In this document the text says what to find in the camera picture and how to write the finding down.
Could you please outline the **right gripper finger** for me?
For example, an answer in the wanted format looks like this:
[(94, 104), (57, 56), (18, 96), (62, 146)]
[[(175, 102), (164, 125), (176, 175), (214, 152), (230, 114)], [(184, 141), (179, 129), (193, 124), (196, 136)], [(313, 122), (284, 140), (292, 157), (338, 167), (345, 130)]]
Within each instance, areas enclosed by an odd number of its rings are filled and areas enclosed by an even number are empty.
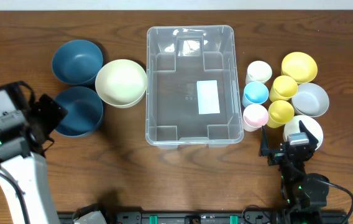
[(268, 141), (267, 141), (265, 126), (262, 126), (259, 155), (260, 156), (267, 156), (269, 154), (269, 150), (270, 150), (270, 148), (269, 148)]
[(302, 120), (298, 122), (298, 125), (299, 125), (300, 132), (306, 134), (309, 141), (309, 145), (317, 146), (317, 144), (319, 143), (318, 139), (307, 129), (307, 127), (302, 122)]

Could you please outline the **pink cup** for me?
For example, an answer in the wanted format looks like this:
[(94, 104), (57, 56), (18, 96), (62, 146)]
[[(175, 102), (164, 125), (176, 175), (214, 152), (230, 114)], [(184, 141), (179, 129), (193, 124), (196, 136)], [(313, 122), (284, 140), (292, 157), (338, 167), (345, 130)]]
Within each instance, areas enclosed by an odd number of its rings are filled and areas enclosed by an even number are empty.
[(242, 118), (244, 130), (253, 132), (267, 124), (268, 111), (262, 105), (251, 104), (244, 109)]

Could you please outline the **dark blue bowl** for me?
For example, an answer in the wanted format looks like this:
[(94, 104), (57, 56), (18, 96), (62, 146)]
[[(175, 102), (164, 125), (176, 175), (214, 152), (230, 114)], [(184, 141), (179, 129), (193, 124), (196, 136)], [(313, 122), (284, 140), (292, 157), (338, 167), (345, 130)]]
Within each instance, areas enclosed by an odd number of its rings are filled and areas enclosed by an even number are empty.
[(104, 117), (104, 106), (98, 94), (84, 86), (74, 86), (55, 97), (68, 113), (56, 131), (68, 137), (82, 137), (97, 130)]
[(103, 66), (101, 49), (88, 40), (72, 40), (54, 54), (52, 71), (68, 85), (92, 85)]

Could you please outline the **yellow cup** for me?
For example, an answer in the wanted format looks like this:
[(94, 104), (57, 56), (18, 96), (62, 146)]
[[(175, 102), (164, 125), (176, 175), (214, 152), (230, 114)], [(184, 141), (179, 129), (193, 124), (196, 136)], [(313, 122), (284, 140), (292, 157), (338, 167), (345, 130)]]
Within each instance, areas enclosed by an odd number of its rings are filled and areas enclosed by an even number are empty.
[(298, 92), (297, 82), (289, 76), (281, 75), (277, 77), (272, 84), (269, 98), (270, 101), (288, 101)]
[(268, 108), (267, 126), (279, 128), (288, 123), (295, 115), (292, 105), (283, 100), (274, 101)]

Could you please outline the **cream large bowl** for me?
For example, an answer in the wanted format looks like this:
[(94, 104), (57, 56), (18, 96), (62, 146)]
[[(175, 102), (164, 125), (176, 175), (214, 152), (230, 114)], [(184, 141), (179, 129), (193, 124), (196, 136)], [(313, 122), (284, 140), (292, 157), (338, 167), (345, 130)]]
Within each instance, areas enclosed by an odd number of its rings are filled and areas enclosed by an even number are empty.
[(145, 95), (147, 74), (137, 62), (113, 60), (98, 72), (95, 89), (105, 103), (116, 108), (130, 108)]

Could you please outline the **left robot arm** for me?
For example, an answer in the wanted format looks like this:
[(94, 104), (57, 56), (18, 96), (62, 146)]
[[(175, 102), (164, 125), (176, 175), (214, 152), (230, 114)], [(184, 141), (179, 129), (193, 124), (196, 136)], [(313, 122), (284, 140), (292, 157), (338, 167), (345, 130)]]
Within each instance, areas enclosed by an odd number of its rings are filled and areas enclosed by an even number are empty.
[(23, 81), (0, 86), (0, 187), (14, 223), (109, 223), (99, 204), (58, 213), (47, 178), (46, 141), (68, 111), (43, 94), (26, 99)]

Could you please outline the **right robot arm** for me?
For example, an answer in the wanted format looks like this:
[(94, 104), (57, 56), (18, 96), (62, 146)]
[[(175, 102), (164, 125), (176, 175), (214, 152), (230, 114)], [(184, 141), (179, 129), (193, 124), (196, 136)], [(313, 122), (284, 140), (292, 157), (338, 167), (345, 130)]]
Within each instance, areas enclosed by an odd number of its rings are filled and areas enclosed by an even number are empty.
[(279, 148), (271, 149), (268, 145), (265, 127), (262, 127), (259, 156), (266, 157), (269, 166), (279, 166), (282, 174), (282, 189), (288, 201), (287, 213), (314, 211), (327, 205), (329, 187), (321, 181), (326, 180), (320, 174), (307, 174), (305, 162), (315, 153), (318, 139), (299, 123), (300, 132), (288, 136), (288, 140)]

